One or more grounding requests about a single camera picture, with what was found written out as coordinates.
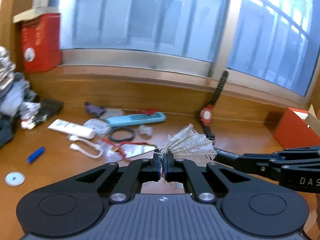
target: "wooden wall panel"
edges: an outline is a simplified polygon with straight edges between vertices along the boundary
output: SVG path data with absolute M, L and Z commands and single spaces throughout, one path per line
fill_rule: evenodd
M 2 0 L 0 9 L 0 46 L 10 51 L 11 61 L 17 65 L 17 71 L 23 71 L 21 50 L 21 24 L 13 24 L 13 16 L 32 8 L 33 0 Z
M 122 108 L 158 108 L 167 113 L 196 114 L 212 93 L 185 88 L 129 82 L 115 77 L 85 74 L 29 74 L 31 87 L 42 98 L 82 106 L 93 104 Z M 214 108 L 218 118 L 278 123 L 285 108 L 222 95 Z
M 320 110 L 320 78 L 317 78 L 315 88 L 311 94 L 308 106 L 313 105 L 315 112 L 317 113 Z

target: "purple object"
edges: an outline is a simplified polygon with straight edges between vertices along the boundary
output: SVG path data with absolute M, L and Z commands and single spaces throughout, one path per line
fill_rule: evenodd
M 98 118 L 99 116 L 103 115 L 106 110 L 101 106 L 95 106 L 90 104 L 89 102 L 84 102 L 85 111 L 92 115 L 94 118 Z

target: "window sill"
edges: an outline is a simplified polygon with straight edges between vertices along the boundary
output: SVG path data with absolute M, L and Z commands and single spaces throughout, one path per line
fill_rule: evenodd
M 134 67 L 116 66 L 57 66 L 46 73 L 32 73 L 31 75 L 94 75 L 97 78 L 108 76 L 109 78 L 140 82 L 149 84 L 159 84 L 165 86 L 181 87 L 199 91 L 212 91 L 218 81 L 190 74 L 175 73 L 155 69 L 143 69 Z M 270 104 L 280 107 L 294 107 L 305 109 L 306 106 L 281 98 L 263 91 L 251 89 L 244 86 L 226 84 L 222 92 L 224 95 L 242 98 L 263 104 Z

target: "blue marker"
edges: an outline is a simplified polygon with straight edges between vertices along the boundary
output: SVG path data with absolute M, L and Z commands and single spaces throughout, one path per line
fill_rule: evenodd
M 29 164 L 33 163 L 42 153 L 44 153 L 45 148 L 44 147 L 40 147 L 39 149 L 37 149 L 33 154 L 31 154 L 28 159 L 27 162 Z

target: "red box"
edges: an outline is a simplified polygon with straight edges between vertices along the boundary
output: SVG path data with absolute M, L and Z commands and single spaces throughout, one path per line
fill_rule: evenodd
M 22 24 L 25 72 L 48 71 L 61 63 L 60 13 L 45 13 Z
M 297 113 L 307 117 L 304 120 Z M 288 108 L 273 136 L 283 148 L 320 145 L 320 121 L 315 115 L 313 106 L 309 111 Z

